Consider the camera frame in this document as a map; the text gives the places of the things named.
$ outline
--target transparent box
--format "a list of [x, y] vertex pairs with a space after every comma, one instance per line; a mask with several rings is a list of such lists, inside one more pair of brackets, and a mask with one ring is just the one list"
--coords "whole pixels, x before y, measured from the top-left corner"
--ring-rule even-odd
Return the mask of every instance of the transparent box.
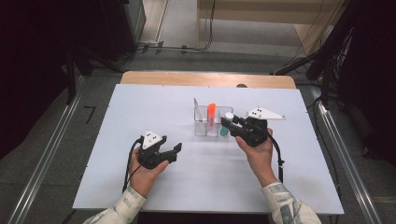
[[194, 134], [197, 136], [219, 137], [219, 132], [221, 129], [221, 117], [224, 117], [225, 113], [233, 113], [233, 108], [229, 106], [216, 106], [213, 122], [209, 122], [207, 115], [207, 105], [198, 105], [197, 108], [201, 112], [201, 118], [198, 115], [197, 109], [194, 108]]

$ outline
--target metal rail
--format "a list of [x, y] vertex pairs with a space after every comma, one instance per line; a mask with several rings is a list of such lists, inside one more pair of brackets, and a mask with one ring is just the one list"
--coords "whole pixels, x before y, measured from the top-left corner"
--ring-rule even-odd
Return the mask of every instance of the metal rail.
[[58, 149], [62, 137], [64, 136], [64, 132], [69, 124], [69, 121], [73, 117], [85, 84], [85, 78], [80, 77], [78, 80], [77, 95], [71, 104], [67, 105], [64, 109], [61, 119], [59, 120], [55, 131], [53, 132], [52, 137], [49, 140], [43, 155], [41, 156], [40, 161], [38, 162], [35, 170], [32, 173], [32, 176], [22, 191], [21, 197], [18, 200], [17, 206], [14, 209], [8, 224], [20, 224], [23, 223], [24, 219], [26, 218], [30, 206], [32, 205], [33, 200], [38, 193], [38, 189], [44, 180], [44, 176], [46, 175], [56, 150]]
[[[320, 96], [320, 92], [318, 90], [313, 88], [311, 90], [315, 99]], [[321, 102], [319, 102], [318, 107], [320, 110], [320, 115], [323, 118], [323, 121], [332, 139], [332, 143], [334, 144], [334, 149], [337, 152], [341, 163], [343, 164], [344, 170], [346, 171], [346, 176], [350, 182], [350, 185], [352, 186], [353, 191], [355, 192], [356, 199], [361, 206], [361, 211], [363, 212], [367, 223], [382, 223], [382, 220], [375, 209], [375, 205], [373, 204], [373, 200], [370, 197], [370, 194], [367, 191], [361, 176], [359, 175], [354, 161], [348, 153], [347, 146], [344, 143], [341, 134], [337, 130], [334, 120], [332, 119], [331, 111], [326, 110]]]

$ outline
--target hand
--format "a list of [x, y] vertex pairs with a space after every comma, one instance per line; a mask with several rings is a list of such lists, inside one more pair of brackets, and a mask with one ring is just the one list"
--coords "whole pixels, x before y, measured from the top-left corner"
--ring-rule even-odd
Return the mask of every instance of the hand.
[[[268, 129], [268, 133], [272, 135], [272, 129]], [[254, 175], [260, 181], [262, 187], [265, 187], [274, 181], [276, 177], [271, 167], [271, 160], [273, 154], [273, 144], [270, 138], [259, 146], [250, 147], [243, 138], [236, 136], [236, 143], [247, 154], [247, 161], [250, 165]]]
[[155, 167], [152, 170], [146, 169], [145, 167], [140, 166], [139, 161], [137, 161], [137, 154], [139, 153], [139, 148], [140, 147], [135, 148], [134, 152], [132, 153], [132, 160], [131, 160], [131, 166], [129, 168], [129, 174], [133, 173], [134, 171], [135, 172], [131, 176], [130, 185], [134, 190], [136, 190], [136, 192], [138, 192], [143, 197], [147, 198], [149, 191], [154, 185], [155, 179], [160, 173], [162, 173], [165, 170], [166, 166], [168, 166], [169, 164], [169, 161], [161, 162], [160, 164], [158, 164], [157, 167]]

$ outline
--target orange object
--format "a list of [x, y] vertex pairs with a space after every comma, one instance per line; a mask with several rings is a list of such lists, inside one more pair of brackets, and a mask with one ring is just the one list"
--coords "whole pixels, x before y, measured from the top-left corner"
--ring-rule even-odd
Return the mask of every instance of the orange object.
[[216, 104], [212, 103], [207, 107], [207, 128], [213, 128], [215, 123], [215, 115], [216, 115]]

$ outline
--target patterned sleeve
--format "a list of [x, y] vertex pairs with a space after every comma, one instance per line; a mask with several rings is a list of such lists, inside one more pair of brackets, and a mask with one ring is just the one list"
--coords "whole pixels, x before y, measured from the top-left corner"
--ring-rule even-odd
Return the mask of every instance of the patterned sleeve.
[[280, 181], [262, 188], [262, 193], [275, 223], [320, 223], [317, 214], [308, 205], [295, 199]]
[[146, 198], [137, 193], [131, 186], [123, 192], [120, 200], [107, 210], [88, 218], [84, 224], [127, 224], [134, 220]]

